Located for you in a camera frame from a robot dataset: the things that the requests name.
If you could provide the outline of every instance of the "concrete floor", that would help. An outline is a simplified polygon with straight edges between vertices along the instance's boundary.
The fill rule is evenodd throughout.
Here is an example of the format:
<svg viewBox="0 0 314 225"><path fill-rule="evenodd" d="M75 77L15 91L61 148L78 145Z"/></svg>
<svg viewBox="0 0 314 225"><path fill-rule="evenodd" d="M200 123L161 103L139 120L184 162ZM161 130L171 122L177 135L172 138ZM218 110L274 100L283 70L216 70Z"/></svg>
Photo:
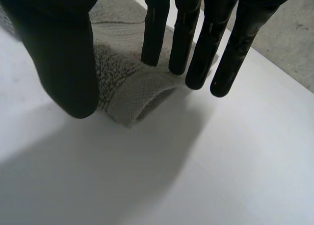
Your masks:
<svg viewBox="0 0 314 225"><path fill-rule="evenodd" d="M314 93L314 0L289 0L259 31L252 47ZM233 11L227 28L232 30Z"/></svg>

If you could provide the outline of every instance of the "white table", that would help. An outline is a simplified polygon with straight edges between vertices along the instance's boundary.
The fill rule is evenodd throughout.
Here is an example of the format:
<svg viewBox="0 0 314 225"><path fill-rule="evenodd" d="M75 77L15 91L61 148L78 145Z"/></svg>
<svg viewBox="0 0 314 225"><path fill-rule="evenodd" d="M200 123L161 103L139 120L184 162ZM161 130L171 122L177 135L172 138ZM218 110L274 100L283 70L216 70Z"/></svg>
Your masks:
<svg viewBox="0 0 314 225"><path fill-rule="evenodd" d="M314 95L251 49L218 99L217 65L125 129L67 116L0 29L0 224L314 224Z"/></svg>

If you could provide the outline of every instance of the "gray towel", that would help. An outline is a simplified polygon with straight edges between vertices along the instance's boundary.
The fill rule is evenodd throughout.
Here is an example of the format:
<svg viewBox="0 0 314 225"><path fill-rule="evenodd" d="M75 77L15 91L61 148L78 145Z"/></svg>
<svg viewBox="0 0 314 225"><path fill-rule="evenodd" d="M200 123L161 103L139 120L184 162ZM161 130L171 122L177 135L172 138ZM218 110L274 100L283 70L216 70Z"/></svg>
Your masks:
<svg viewBox="0 0 314 225"><path fill-rule="evenodd" d="M127 127L144 119L176 88L184 86L183 77L168 72L170 29L165 32L158 66L140 62L145 15L146 10L134 0L98 0L90 11L100 88L98 109ZM0 8L0 23L16 34L7 21Z"/></svg>

